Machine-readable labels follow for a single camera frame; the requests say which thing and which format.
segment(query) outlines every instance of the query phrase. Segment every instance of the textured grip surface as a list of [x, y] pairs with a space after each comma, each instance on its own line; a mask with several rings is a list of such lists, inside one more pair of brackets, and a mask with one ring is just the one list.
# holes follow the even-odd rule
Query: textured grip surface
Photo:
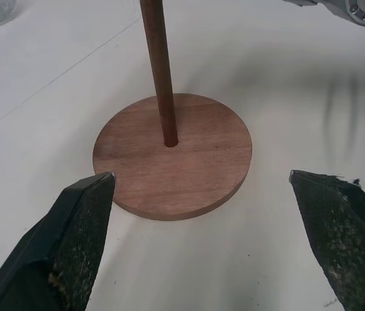
[[365, 311], [365, 193], [334, 176], [292, 171], [313, 253], [346, 311]]
[[82, 196], [54, 257], [49, 282], [59, 291], [64, 310], [84, 311], [104, 252], [111, 185], [93, 186]]

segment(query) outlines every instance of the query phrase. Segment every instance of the wood grain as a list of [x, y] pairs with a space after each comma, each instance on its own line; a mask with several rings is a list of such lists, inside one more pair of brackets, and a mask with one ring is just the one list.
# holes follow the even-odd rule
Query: wood grain
[[178, 144], [178, 135], [162, 0], [141, 0], [140, 4], [158, 98], [164, 144], [167, 147], [174, 147]]
[[93, 150], [94, 171], [115, 172], [114, 202], [154, 220], [200, 216], [236, 193], [249, 170], [252, 141], [243, 121], [212, 99], [174, 94], [179, 144], [167, 148], [157, 98], [115, 115]]

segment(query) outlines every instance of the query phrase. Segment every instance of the white table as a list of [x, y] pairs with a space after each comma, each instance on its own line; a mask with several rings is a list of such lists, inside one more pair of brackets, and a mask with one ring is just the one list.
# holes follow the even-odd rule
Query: white table
[[[0, 266], [64, 187], [93, 174], [102, 126], [154, 95], [136, 0], [21, 4], [0, 27]], [[88, 310], [324, 310], [335, 295], [288, 177], [338, 174], [365, 190], [365, 29], [280, 0], [164, 7], [174, 91], [231, 107], [252, 165], [199, 218], [154, 222], [113, 206]]]

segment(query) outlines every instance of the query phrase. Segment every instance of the wooden base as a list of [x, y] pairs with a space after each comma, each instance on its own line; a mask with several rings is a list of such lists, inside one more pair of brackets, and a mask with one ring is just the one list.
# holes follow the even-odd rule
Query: wooden base
[[177, 146], [164, 146], [156, 97], [120, 111], [94, 146], [94, 171], [116, 174], [113, 201], [144, 218], [212, 211], [240, 188], [252, 159], [249, 131], [231, 109], [197, 95], [174, 94], [174, 101]]

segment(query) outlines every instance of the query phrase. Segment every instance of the wooden rod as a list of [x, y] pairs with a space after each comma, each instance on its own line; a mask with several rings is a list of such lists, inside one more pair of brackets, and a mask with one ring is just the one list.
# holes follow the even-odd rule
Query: wooden rod
[[162, 0], [140, 0], [140, 4], [157, 93], [164, 144], [167, 147], [174, 147], [178, 144], [178, 135]]

